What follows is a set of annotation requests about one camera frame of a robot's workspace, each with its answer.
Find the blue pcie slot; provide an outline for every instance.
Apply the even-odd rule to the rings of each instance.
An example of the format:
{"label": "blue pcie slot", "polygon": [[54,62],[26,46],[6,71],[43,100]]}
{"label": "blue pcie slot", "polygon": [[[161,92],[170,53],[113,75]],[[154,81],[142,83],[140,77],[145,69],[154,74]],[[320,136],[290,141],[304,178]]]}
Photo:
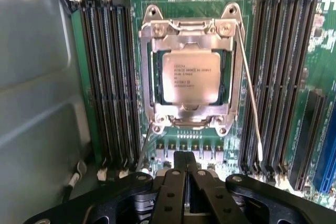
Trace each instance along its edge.
{"label": "blue pcie slot", "polygon": [[329,193],[336,172],[336,108],[324,140],[313,184],[320,193]]}

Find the screw hole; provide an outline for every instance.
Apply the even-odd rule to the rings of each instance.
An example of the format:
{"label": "screw hole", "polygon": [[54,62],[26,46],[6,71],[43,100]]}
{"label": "screw hole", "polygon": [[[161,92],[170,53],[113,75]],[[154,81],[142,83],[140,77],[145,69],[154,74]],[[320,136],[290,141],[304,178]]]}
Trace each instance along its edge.
{"label": "screw hole", "polygon": [[149,14],[150,14],[151,16],[154,16],[154,15],[156,14],[156,10],[155,10],[155,8],[152,8],[152,9],[149,11]]}
{"label": "screw hole", "polygon": [[231,213],[231,208],[224,208],[223,212],[229,214],[229,213]]}
{"label": "screw hole", "polygon": [[165,212],[171,212],[172,210],[173,210],[173,207],[171,207],[171,206],[165,206],[164,207]]}
{"label": "screw hole", "polygon": [[230,14],[235,14],[237,12],[237,8],[235,6],[230,7],[229,13]]}

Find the green circuit board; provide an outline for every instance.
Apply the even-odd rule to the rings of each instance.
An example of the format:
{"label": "green circuit board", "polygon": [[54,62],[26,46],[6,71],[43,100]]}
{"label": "green circuit board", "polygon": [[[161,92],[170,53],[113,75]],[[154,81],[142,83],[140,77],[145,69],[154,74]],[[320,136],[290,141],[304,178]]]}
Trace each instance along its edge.
{"label": "green circuit board", "polygon": [[[157,5],[164,18],[202,18],[202,17],[220,17],[224,7],[230,2],[239,4],[246,31],[245,48],[247,57],[250,55],[253,23],[254,23],[254,7],[255,0],[130,0],[131,16],[133,26],[134,54],[136,67],[136,83],[138,93],[138,108],[141,133],[145,134],[148,122],[144,113],[144,104],[142,101],[142,80],[141,80],[141,55],[140,40],[138,31],[141,29],[144,12],[150,4]],[[296,153],[296,143],[301,130],[302,117],[304,115],[306,100],[310,90],[319,90],[326,97],[326,106],[323,110],[322,124],[318,130],[318,140],[314,146],[311,166],[309,168],[308,183],[313,180],[315,165],[318,162],[321,145],[323,143],[326,127],[330,119],[330,110],[334,106],[336,99],[336,51],[334,44],[336,42],[336,0],[319,0],[318,12],[324,16],[323,25],[320,27],[321,35],[318,37],[310,36],[308,54],[304,62],[305,84],[299,90],[298,98],[293,113],[290,139],[286,150],[286,164],[291,165]],[[84,41],[82,35],[82,27],[80,22],[79,11],[73,14],[72,22],[75,31],[77,43],[77,52],[80,62],[80,70],[82,76],[82,85],[84,90],[84,98],[90,124],[90,132],[92,143],[95,150],[96,160],[98,164],[103,162],[100,157],[100,148],[97,133],[97,123],[94,118],[94,111],[90,102],[90,79],[88,77],[88,66],[86,63],[86,52],[84,49]],[[155,148],[158,143],[170,145],[175,143],[180,148],[186,146],[186,150],[192,150],[194,145],[198,148],[204,148],[205,145],[209,149],[221,148],[224,151],[224,163],[216,164],[216,172],[220,178],[225,179],[232,173],[239,173],[238,155],[240,150],[240,138],[244,123],[244,113],[246,107],[246,77],[243,73],[243,81],[240,90],[239,115],[234,122],[229,134],[226,137],[218,137],[215,130],[192,130],[192,129],[165,129],[165,134],[161,137],[155,136],[152,144],[148,148],[149,156],[155,156]],[[207,162],[200,162],[202,168],[207,168]],[[155,169],[162,167],[161,161],[152,161]],[[302,196],[324,205],[329,208],[336,208],[333,193],[321,195],[316,193],[313,185],[309,193],[303,193]]]}

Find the motherboard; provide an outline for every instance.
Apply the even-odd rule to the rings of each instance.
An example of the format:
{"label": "motherboard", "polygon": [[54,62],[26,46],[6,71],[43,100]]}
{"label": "motherboard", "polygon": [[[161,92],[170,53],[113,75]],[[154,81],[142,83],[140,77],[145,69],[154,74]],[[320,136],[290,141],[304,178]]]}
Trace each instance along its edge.
{"label": "motherboard", "polygon": [[70,1],[99,167],[132,170],[149,131],[153,176],[192,151],[336,210],[336,0]]}

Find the cpu socket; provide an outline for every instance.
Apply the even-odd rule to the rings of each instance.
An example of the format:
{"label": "cpu socket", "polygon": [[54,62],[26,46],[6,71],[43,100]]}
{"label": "cpu socket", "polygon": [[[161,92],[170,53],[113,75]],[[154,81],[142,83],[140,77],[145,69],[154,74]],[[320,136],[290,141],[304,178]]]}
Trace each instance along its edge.
{"label": "cpu socket", "polygon": [[139,31],[145,113],[152,130],[213,127],[228,134],[238,114],[243,37],[240,8],[229,3],[220,18],[164,19],[146,9]]}

